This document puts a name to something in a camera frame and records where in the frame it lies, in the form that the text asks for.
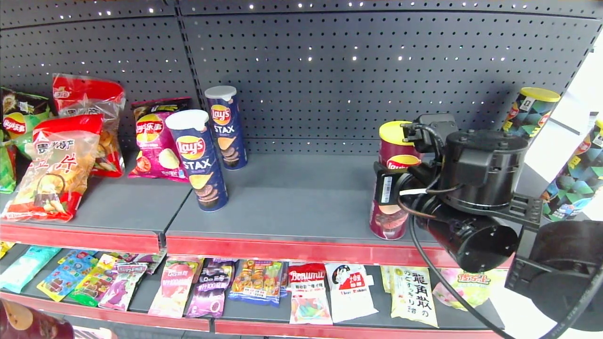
yellow can lid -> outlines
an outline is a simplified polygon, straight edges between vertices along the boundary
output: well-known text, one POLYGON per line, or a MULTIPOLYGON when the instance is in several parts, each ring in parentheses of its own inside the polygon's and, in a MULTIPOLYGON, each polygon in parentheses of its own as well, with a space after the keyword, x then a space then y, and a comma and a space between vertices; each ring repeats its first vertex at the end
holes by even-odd
POLYGON ((519 90, 519 93, 525 95, 526 97, 545 101, 547 103, 556 103, 561 99, 561 95, 557 94, 556 92, 538 87, 524 87, 519 90))
POLYGON ((379 137, 394 145, 401 146, 414 146, 413 142, 404 142, 404 129, 400 126, 402 124, 410 124, 410 121, 390 121, 386 122, 379 127, 379 137))

potato chip can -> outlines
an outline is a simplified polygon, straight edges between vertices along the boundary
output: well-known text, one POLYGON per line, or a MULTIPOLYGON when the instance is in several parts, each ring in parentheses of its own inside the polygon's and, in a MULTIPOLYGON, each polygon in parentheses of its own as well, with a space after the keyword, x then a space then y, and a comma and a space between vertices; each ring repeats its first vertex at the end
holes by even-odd
POLYGON ((209 127, 209 114, 191 109, 165 119, 185 166, 199 208, 214 212, 228 202, 228 192, 209 127))
POLYGON ((560 99, 559 94, 548 89, 522 88, 502 124, 502 131, 531 142, 545 125, 560 99))
POLYGON ((204 93, 211 112, 211 125, 218 143, 222 163, 227 170, 238 170, 247 164, 239 102, 233 86, 215 86, 204 93))
MULTIPOLYGON (((404 141, 403 124, 410 124, 410 121, 390 121, 379 127, 379 137, 381 138, 379 162, 390 170, 406 169, 418 165, 423 157, 414 148, 412 142, 404 141)), ((396 240, 406 233, 407 218, 408 213, 397 204, 380 206, 376 200, 373 200, 369 227, 381 239, 396 240)))
POLYGON ((574 151, 541 198, 543 216, 551 221, 574 219, 603 191, 603 120, 574 151))

white can lid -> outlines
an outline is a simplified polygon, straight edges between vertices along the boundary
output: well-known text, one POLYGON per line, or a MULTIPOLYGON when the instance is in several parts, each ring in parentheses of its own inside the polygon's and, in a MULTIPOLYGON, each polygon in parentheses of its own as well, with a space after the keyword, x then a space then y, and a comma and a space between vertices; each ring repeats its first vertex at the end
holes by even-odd
POLYGON ((216 86, 206 89, 204 94, 207 99, 230 101, 236 94, 236 88, 233 86, 216 86))
POLYGON ((165 119, 165 125, 171 130, 187 130, 194 128, 200 132, 205 131, 209 121, 209 114, 200 109, 181 110, 165 119))

pegboard wall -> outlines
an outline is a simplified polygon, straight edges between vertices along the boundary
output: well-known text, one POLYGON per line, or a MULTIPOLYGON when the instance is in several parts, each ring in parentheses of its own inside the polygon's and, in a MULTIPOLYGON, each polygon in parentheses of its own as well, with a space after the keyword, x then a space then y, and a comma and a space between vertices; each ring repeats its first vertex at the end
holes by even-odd
MULTIPOLYGON (((499 128, 519 88, 563 93, 603 1, 3 0, 1 84, 117 80, 129 102, 239 90, 251 151, 371 153, 422 113, 499 128)), ((120 134, 132 143, 127 110, 120 134)))

red shelf edge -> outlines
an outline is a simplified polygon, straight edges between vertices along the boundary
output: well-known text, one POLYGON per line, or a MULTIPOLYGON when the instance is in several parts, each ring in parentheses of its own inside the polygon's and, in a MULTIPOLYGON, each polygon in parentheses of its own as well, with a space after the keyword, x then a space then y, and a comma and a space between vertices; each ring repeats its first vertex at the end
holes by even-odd
POLYGON ((102 309, 68 303, 57 303, 50 300, 42 300, 6 292, 0 292, 0 297, 12 302, 29 306, 42 312, 51 312, 55 314, 64 314, 73 317, 90 318, 128 325, 209 332, 208 319, 162 318, 148 315, 146 313, 122 312, 114 309, 102 309))
POLYGON ((291 325, 282 323, 245 322, 238 320, 214 321, 216 334, 255 335, 260 337, 306 337, 346 339, 497 339, 492 331, 450 331, 430 329, 363 328, 328 325, 291 325))
MULTIPOLYGON (((259 258, 308 262, 350 262, 364 265, 403 265, 425 267, 417 249, 411 246, 336 244, 328 242, 296 242, 263 239, 197 238, 166 235, 170 255, 205 255, 226 258, 259 258)), ((435 266, 458 268, 456 262, 440 247, 425 247, 435 266)), ((509 258, 499 268, 509 268, 509 258)))
POLYGON ((157 253, 159 239, 153 232, 110 233, 87 232, 80 229, 52 229, 31 224, 0 224, 0 239, 22 244, 53 246, 69 249, 91 249, 129 253, 157 253), (91 247, 99 244, 102 248, 91 247))

